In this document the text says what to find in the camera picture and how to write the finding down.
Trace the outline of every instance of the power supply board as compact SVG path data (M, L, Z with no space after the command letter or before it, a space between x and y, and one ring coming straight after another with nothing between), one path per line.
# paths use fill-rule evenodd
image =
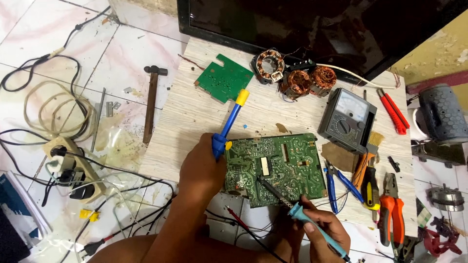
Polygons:
M257 181L263 176L295 203L327 197L316 137L312 133L232 140L226 150L226 191L246 190L250 207L279 205L279 200Z

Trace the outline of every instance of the blue desoldering pump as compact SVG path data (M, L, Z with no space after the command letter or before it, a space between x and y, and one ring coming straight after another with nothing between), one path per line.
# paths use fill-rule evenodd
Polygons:
M229 133L229 130L231 130L234 120L237 117L237 114L241 110L242 106L244 106L245 101L249 97L249 94L250 93L247 90L241 89L239 95L237 95L237 99L235 100L235 105L231 112L231 115L229 115L229 118L227 119L226 124L224 125L223 131L221 132L221 134L213 134L212 149L216 161L219 159L221 154L223 154L225 150L229 150L233 144L232 142L227 141L226 136Z

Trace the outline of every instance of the yellow desoldering pump tip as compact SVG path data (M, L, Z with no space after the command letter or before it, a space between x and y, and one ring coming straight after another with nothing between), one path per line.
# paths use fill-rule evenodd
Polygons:
M235 100L236 104L239 104L240 106L244 106L245 102L247 101L247 98L249 97L250 92L246 89L241 89L239 92L239 95L237 95L237 99Z

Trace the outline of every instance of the hand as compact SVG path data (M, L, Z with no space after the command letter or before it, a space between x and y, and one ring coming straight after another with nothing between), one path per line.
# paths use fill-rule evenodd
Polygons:
M226 159L216 162L212 151L212 133L204 133L180 168L179 195L210 202L224 184Z
M304 214L317 222L325 233L340 244L346 253L349 253L351 247L350 236L336 215L329 211L318 210L306 196L301 196L300 201L304 207ZM304 230L310 240L310 262L343 262L337 254L330 250L325 238L312 223L304 224Z

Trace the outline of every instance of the pliers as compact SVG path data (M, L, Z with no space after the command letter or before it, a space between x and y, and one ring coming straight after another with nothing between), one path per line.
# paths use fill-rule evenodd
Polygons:
M390 217L393 219L393 243L396 249L403 245L405 222L403 221L404 202L398 198L398 185L395 174L387 173L384 181L384 194L380 197L380 241L390 245Z
M333 179L333 175L336 175L338 179L348 188L348 190L361 202L364 202L362 195L359 191L354 187L348 178L346 178L339 170L335 169L335 167L328 161L325 160L326 168L323 169L324 172L327 173L327 188L328 188L328 198L330 200L331 210L333 213L338 214L338 206L336 205L336 195L335 195L335 181Z

